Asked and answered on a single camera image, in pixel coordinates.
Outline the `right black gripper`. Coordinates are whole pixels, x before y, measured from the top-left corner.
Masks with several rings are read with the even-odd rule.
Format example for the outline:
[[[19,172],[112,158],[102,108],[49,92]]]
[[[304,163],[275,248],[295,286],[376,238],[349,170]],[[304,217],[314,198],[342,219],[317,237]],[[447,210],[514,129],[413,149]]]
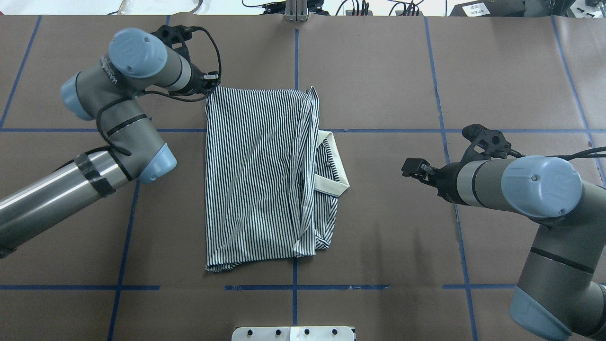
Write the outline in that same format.
[[[430,185],[437,188],[437,195],[448,202],[457,202],[457,163],[438,169],[424,158],[407,158],[401,168],[404,177],[427,177]]]

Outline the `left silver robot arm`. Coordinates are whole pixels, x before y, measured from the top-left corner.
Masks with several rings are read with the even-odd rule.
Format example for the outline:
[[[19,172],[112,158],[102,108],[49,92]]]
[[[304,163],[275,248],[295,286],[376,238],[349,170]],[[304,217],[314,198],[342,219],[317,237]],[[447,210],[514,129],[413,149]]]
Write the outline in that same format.
[[[186,42],[199,26],[163,25],[148,33],[119,30],[97,65],[72,76],[61,87],[64,105],[93,121],[105,145],[78,154],[52,173],[1,201],[1,257],[120,187],[149,184],[177,164],[137,99],[158,95],[184,103],[203,101],[218,88],[222,70],[203,72],[190,58]]]

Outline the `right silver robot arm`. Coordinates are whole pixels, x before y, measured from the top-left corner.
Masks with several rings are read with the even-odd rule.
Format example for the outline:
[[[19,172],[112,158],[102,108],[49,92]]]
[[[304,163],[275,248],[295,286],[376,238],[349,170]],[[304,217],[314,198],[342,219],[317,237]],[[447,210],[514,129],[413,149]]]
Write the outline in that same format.
[[[605,337],[605,286],[593,280],[605,247],[605,188],[557,157],[478,158],[433,168],[407,158],[401,172],[463,206],[513,212],[539,227],[509,316],[549,341]]]

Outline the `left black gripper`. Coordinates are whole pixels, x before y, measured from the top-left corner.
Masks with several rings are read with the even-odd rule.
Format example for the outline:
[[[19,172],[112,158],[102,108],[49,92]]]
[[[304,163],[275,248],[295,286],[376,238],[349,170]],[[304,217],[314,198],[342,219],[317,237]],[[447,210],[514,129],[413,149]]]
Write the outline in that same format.
[[[189,82],[189,95],[208,95],[219,86],[221,82],[221,69],[219,71],[203,72],[199,68],[191,67],[191,79]]]

